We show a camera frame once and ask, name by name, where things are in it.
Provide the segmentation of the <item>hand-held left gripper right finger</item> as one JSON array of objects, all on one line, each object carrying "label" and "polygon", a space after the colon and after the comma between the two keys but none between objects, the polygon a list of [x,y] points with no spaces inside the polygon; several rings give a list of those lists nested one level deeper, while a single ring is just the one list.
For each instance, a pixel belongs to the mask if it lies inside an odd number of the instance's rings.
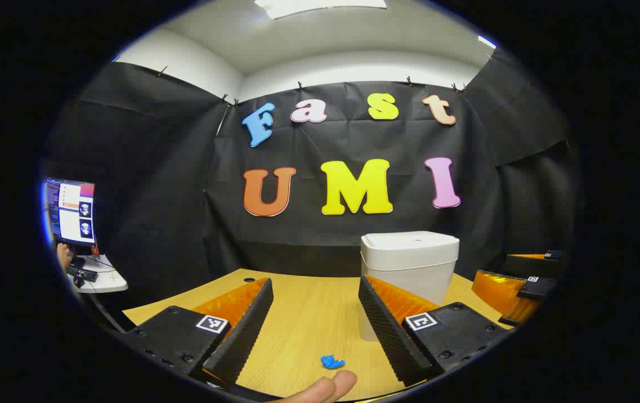
[{"label": "hand-held left gripper right finger", "polygon": [[464,303],[435,308],[370,276],[361,277],[359,300],[392,370],[407,387],[468,364],[513,333]]}]

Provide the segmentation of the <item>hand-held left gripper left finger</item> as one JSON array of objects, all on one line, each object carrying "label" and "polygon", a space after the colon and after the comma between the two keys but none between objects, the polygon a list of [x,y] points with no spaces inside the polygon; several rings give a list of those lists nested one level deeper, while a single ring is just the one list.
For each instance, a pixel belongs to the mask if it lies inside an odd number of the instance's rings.
[{"label": "hand-held left gripper left finger", "polygon": [[169,306],[120,339],[172,372],[235,386],[273,301],[271,279],[260,278],[191,310]]}]

